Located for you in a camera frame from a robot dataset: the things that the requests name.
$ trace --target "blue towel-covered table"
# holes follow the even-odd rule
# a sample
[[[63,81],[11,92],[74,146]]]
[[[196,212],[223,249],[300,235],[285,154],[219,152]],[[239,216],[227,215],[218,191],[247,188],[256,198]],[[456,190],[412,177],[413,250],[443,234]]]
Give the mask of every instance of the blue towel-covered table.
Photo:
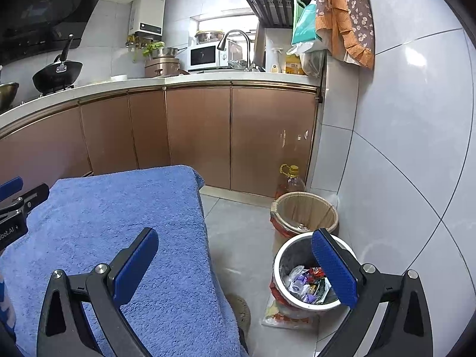
[[[0,257],[17,314],[17,344],[36,354],[36,334],[51,273],[89,272],[110,262],[144,227],[159,234],[159,251],[124,316],[153,356],[246,355],[237,324],[211,270],[198,194],[189,167],[165,167],[59,180],[28,217],[29,232]],[[94,335],[112,351],[92,309]]]

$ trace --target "wall shelf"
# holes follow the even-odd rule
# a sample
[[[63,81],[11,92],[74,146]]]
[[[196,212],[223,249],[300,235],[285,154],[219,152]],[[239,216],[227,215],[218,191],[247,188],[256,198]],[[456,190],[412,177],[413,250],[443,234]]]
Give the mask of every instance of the wall shelf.
[[[294,0],[246,0],[265,28],[292,28]],[[311,0],[301,0],[308,4]]]

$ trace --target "white countertop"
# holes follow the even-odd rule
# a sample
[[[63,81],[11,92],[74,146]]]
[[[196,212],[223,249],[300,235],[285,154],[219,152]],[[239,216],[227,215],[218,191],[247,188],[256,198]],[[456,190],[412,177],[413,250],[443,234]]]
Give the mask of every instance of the white countertop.
[[[24,118],[32,113],[36,113],[44,108],[49,108],[57,104],[68,102],[73,99],[80,99],[82,97],[101,94],[109,91],[124,90],[128,88],[137,87],[152,87],[173,85],[181,83],[205,82],[205,81],[261,81],[261,82],[280,82],[280,83],[294,83],[318,86],[320,80],[308,76],[291,75],[288,73],[267,73],[267,72],[210,72],[210,73],[195,73],[191,75],[180,75],[166,78],[143,78],[143,79],[128,79],[119,82],[102,82],[88,84],[81,87],[75,87],[66,91],[60,91],[55,94],[43,96],[34,99],[25,104],[21,104],[10,111],[0,115],[0,129]]]

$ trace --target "blue gripper pad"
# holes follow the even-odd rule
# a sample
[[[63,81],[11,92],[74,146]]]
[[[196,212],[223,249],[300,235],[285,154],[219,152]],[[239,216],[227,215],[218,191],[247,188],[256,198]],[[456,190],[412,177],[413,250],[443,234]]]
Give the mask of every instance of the blue gripper pad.
[[[0,201],[12,197],[15,193],[23,188],[23,180],[21,177],[14,178],[3,185],[0,185]]]
[[[357,283],[339,254],[318,230],[312,235],[311,248],[339,301],[353,309],[358,300]]]
[[[132,253],[114,281],[116,307],[128,304],[159,249],[159,235],[152,229]]]

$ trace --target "window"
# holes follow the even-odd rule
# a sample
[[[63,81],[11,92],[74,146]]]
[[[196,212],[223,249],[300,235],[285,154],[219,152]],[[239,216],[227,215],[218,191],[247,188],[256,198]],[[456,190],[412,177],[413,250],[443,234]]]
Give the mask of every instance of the window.
[[[228,16],[218,17],[209,20],[203,20],[198,22],[199,31],[223,31],[227,33],[232,29],[241,29],[251,39],[251,52],[250,59],[253,60],[254,46],[256,36],[256,28],[258,27],[258,17],[255,15],[242,15],[242,16]],[[237,42],[243,50],[243,59],[247,58],[246,40],[240,34],[231,34],[230,40]]]

